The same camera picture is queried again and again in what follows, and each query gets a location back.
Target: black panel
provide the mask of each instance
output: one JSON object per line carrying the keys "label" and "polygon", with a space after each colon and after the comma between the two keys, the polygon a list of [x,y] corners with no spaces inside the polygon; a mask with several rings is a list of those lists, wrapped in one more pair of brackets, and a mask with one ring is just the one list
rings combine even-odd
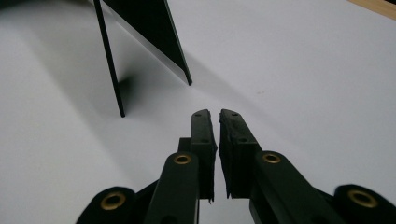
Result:
{"label": "black panel", "polygon": [[165,0],[104,0],[104,2],[179,66],[184,71],[189,85],[192,83],[171,12]]}

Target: black plastic part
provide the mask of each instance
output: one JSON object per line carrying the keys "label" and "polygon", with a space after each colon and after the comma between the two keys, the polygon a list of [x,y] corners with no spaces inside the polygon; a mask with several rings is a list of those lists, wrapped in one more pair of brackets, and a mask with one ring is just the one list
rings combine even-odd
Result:
{"label": "black plastic part", "polygon": [[254,155],[262,151],[242,116],[222,109],[219,154],[227,186],[227,197],[249,198]]}
{"label": "black plastic part", "polygon": [[255,178],[279,223],[345,223],[283,155],[255,157]]}
{"label": "black plastic part", "polygon": [[[115,209],[105,210],[102,206],[103,201],[107,201],[106,204],[116,203],[117,196],[111,196],[111,194],[115,195],[123,195],[125,198],[124,203],[121,206]],[[84,212],[79,217],[77,224],[126,224],[131,223],[133,219],[133,211],[134,204],[136,201],[136,196],[131,189],[114,187],[111,189],[106,189],[99,194],[97,194]]]}
{"label": "black plastic part", "polygon": [[277,224],[278,221],[271,208],[271,205],[267,202],[257,181],[253,181],[252,191],[249,201],[249,209],[251,217],[255,224]]}
{"label": "black plastic part", "polygon": [[349,223],[396,223],[396,207],[370,189],[344,185],[335,190],[334,204]]}
{"label": "black plastic part", "polygon": [[207,109],[191,116],[191,138],[180,138],[178,152],[187,151],[199,159],[200,199],[213,202],[215,198],[215,160],[216,151],[213,125]]}
{"label": "black plastic part", "polygon": [[192,79],[166,0],[104,0],[136,31],[180,67]]}
{"label": "black plastic part", "polygon": [[119,111],[122,118],[125,117],[125,111],[122,104],[119,81],[117,79],[116,68],[113,62],[113,56],[111,54],[110,42],[108,41],[108,35],[106,30],[105,19],[103,17],[103,11],[100,4],[100,0],[93,0],[96,10],[96,16],[99,22],[100,32],[102,34],[103,45],[105,47],[105,53],[107,58],[108,69],[110,70],[111,81],[113,82],[114,92],[116,93],[117,104],[119,105]]}
{"label": "black plastic part", "polygon": [[143,224],[157,184],[158,180],[136,193],[132,222],[125,224]]}
{"label": "black plastic part", "polygon": [[194,154],[178,152],[169,156],[144,223],[198,223],[198,171],[199,161]]}

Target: white table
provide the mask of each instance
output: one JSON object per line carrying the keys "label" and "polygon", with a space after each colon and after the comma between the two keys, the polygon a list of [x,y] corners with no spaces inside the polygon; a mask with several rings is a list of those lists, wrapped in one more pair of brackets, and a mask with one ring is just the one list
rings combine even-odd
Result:
{"label": "white table", "polygon": [[[0,220],[74,223],[95,194],[160,176],[191,114],[244,117],[316,188],[354,183],[396,203],[396,22],[348,1],[169,0],[187,86],[106,15],[119,115],[93,6],[27,1],[0,10]],[[200,223],[253,223],[216,198]]]}

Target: brass insert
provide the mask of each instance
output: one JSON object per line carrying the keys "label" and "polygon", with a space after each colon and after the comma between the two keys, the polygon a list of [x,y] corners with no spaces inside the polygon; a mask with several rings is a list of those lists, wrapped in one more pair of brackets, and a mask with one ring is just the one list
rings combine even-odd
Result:
{"label": "brass insert", "polygon": [[191,161],[191,157],[189,155],[178,155],[174,159],[174,162],[180,165],[187,164],[190,161]]}
{"label": "brass insert", "polygon": [[114,210],[122,206],[125,203],[125,195],[120,191],[108,193],[107,196],[102,200],[100,206],[103,210]]}
{"label": "brass insert", "polygon": [[358,189],[351,189],[347,196],[352,202],[367,208],[375,208],[378,206],[378,201],[365,191]]}
{"label": "brass insert", "polygon": [[262,156],[262,159],[269,163],[278,163],[280,158],[276,154],[267,153]]}

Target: thin black stand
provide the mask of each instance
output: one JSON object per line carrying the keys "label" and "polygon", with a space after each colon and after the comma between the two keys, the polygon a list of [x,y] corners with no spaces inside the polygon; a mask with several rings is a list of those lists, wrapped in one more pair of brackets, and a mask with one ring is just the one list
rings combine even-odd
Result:
{"label": "thin black stand", "polygon": [[110,42],[108,41],[108,35],[106,31],[105,19],[103,17],[102,7],[100,6],[100,0],[93,0],[98,17],[100,32],[102,34],[103,45],[105,46],[105,52],[107,57],[108,69],[110,70],[111,80],[113,82],[114,92],[116,93],[117,104],[119,105],[120,115],[124,118],[125,111],[122,105],[122,99],[120,94],[119,81],[117,80],[116,68],[114,67],[113,56],[111,54]]}

